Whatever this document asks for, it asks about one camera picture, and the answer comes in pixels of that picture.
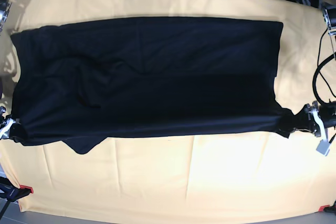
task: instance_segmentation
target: metal bracket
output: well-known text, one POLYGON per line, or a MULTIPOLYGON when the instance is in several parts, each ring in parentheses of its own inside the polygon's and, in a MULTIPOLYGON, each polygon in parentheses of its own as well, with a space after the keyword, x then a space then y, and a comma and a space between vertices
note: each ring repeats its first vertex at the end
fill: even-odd
POLYGON ((19 124, 19 119, 12 119, 10 115, 6 117, 6 119, 3 117, 3 114, 6 112, 6 108, 3 106, 0 106, 0 118, 2 119, 2 122, 0 124, 0 140, 1 139, 9 139, 9 132, 11 130, 11 127, 13 124, 19 124))
POLYGON ((11 9, 11 6, 12 6, 11 3, 7 4, 7 10, 5 10, 5 11, 0 10, 0 34, 3 30, 5 22, 7 21, 7 17, 8 17, 9 11, 11 9))
POLYGON ((313 105, 309 109, 309 114, 314 118, 315 123, 317 124, 317 130, 314 132, 315 136, 321 136, 322 140, 317 146, 317 151, 324 156, 327 156, 330 152, 330 146, 328 140, 328 129, 324 128, 324 123, 319 117, 319 106, 317 101, 313 102, 313 105))
POLYGON ((322 13, 324 21, 327 25, 328 34, 331 42, 332 51, 334 54, 334 59, 336 60, 335 49, 332 42, 332 36, 336 35, 336 6, 332 5, 322 5, 322 13))

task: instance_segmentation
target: yellow tablecloth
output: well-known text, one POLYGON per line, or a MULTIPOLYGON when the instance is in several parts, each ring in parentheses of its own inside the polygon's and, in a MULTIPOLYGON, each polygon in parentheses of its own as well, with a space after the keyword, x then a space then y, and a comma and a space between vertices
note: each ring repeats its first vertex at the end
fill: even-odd
MULTIPOLYGON (((19 63, 9 35, 45 25, 133 16, 211 16, 283 22, 277 101, 297 113, 314 100, 311 81, 319 10, 281 0, 13 0, 0 37, 5 98, 11 107, 19 63)), ((321 58, 331 54, 330 40, 321 58)), ((335 83, 335 65, 323 69, 335 83)), ((318 81, 323 99, 327 86, 318 81)), ((32 186, 22 211, 122 224, 247 223, 318 211, 336 199, 336 149, 295 133, 110 138, 86 155, 63 142, 23 147, 0 141, 0 163, 14 185, 32 186)))

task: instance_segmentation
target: black cloth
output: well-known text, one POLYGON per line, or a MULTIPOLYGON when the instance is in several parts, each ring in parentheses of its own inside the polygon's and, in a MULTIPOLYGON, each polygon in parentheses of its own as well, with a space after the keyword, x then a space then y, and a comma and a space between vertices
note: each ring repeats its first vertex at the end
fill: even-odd
POLYGON ((22 144, 62 140, 84 154, 106 137, 277 132, 291 113, 274 94, 282 27, 136 17, 14 34, 22 144))

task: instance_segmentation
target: black cable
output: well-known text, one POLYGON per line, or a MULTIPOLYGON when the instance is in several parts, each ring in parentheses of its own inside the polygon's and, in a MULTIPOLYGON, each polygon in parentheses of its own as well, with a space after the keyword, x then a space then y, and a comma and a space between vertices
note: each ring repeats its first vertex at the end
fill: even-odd
POLYGON ((9 200, 7 200, 7 202, 5 203, 4 207, 1 209, 1 212, 0 212, 0 219, 2 219, 2 217, 3 217, 4 213, 5 213, 5 211, 6 211, 7 208, 9 207, 10 203, 11 203, 11 202, 10 202, 9 200))
POLYGON ((302 0, 296 0, 297 3, 303 4, 302 0))
POLYGON ((334 136, 332 136, 331 140, 329 141, 330 144, 332 144, 332 142, 334 141, 335 137, 336 137, 336 133, 335 133, 334 136))
POLYGON ((317 88, 316 88, 316 80, 317 80, 317 76, 319 75, 321 69, 332 59, 334 58, 334 54, 332 54, 331 56, 329 56, 327 59, 325 59, 321 64, 319 64, 319 66, 317 67, 317 69, 315 70, 314 76, 313 76, 313 92, 314 95, 316 97, 316 100, 321 104, 321 105, 327 105, 319 96, 319 94, 317 93, 317 88))
MULTIPOLYGON (((321 54, 322 39, 323 39, 324 35, 327 33, 327 31, 328 31, 328 29, 326 29, 326 30, 324 31, 324 33, 322 34, 322 36, 321 36, 321 38, 320 38, 319 54, 318 54, 318 56, 317 56, 317 66, 319 66, 319 62, 320 62, 320 54, 321 54)), ((322 79, 324 80, 324 82, 327 84, 327 86, 328 86, 328 88, 329 88, 329 90, 330 90, 332 96, 336 98, 336 95, 334 94, 334 92, 332 92, 332 89, 331 89, 329 83, 327 82, 327 80, 325 79, 325 77, 323 76, 323 74, 320 73, 320 75, 321 75, 322 79)))

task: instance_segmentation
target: folded black shirt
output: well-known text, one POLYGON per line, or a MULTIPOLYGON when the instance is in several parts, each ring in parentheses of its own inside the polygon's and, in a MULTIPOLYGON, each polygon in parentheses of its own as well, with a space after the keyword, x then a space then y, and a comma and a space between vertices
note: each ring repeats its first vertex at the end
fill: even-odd
POLYGON ((274 93, 282 27, 136 17, 14 34, 22 144, 64 141, 84 154, 106 137, 278 132, 291 113, 274 93))

